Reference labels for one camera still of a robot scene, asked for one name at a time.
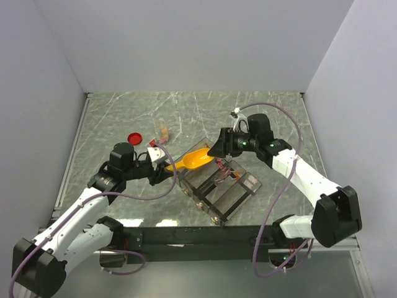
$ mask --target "gray wall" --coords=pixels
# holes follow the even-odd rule
[[[85,91],[306,91],[353,0],[35,0]]]
[[[378,298],[397,297],[397,2],[355,1],[305,96],[329,176],[359,194]]]
[[[0,297],[54,206],[84,97],[33,1],[0,1]]]

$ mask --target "yellow scoop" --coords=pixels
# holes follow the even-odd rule
[[[206,163],[209,163],[214,159],[214,157],[208,156],[208,151],[210,151],[209,148],[202,148],[186,154],[181,161],[178,161],[175,164],[176,170],[183,168],[197,169]],[[167,166],[166,169],[172,171],[172,165]]]

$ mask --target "red plate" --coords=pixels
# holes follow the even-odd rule
[[[133,132],[128,136],[127,140],[131,145],[138,145],[142,142],[142,136],[138,132]]]

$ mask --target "table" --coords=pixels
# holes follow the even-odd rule
[[[87,109],[69,168],[68,179],[61,198],[62,212],[78,198],[90,177],[109,159],[109,153],[118,142],[126,142],[132,132],[143,136],[136,151],[146,150],[159,131],[168,128],[170,141],[166,148],[176,159],[190,147],[207,137],[213,142],[220,128],[231,125],[229,113],[235,107],[253,102],[273,102],[288,110],[299,123],[303,135],[300,155],[307,163],[324,174],[324,167],[316,146],[310,121],[300,93],[268,92],[194,92],[194,93],[94,93],[88,98]],[[277,138],[292,146],[298,143],[292,122],[273,107],[250,107],[246,115],[264,112],[268,115]],[[285,178],[260,162],[254,153],[243,153],[235,159],[252,173],[262,187],[242,206],[227,225],[258,225],[262,222],[274,194]],[[128,194],[152,196],[164,192],[171,180],[154,187],[147,179],[130,181]],[[294,186],[290,186],[275,206],[269,222],[287,214],[307,215],[313,211],[310,203]],[[164,225],[213,225],[208,214],[199,210],[194,201],[175,187],[165,198],[156,201],[136,201],[119,197],[103,214],[121,221],[126,227],[155,227]]]

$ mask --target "marble table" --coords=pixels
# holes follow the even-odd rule
[[[220,128],[231,125],[229,113],[235,107],[253,102],[273,102],[288,110],[299,123],[303,134],[301,156],[324,174],[323,164],[316,146],[305,105],[299,93],[268,92],[195,92],[195,93],[94,93],[90,94],[81,133],[69,169],[62,212],[65,211],[86,187],[90,177],[109,158],[118,142],[126,142],[132,132],[143,136],[136,151],[143,152],[159,131],[168,128],[170,141],[166,148],[176,159],[207,137],[213,142]],[[269,116],[275,137],[297,145],[297,132],[291,121],[273,107],[250,107],[246,115],[264,112]],[[275,193],[285,178],[258,161],[253,153],[243,153],[235,159],[242,167],[262,182],[257,194],[242,206],[227,225],[259,225]],[[130,181],[126,193],[153,196],[164,192],[171,184],[168,179],[154,187],[147,179]],[[290,186],[275,206],[269,223],[287,214],[307,215],[313,211],[310,203],[294,186]],[[194,201],[179,187],[156,201],[136,201],[119,197],[103,214],[120,220],[125,226],[154,227],[157,225],[208,226],[210,216],[199,210]]]

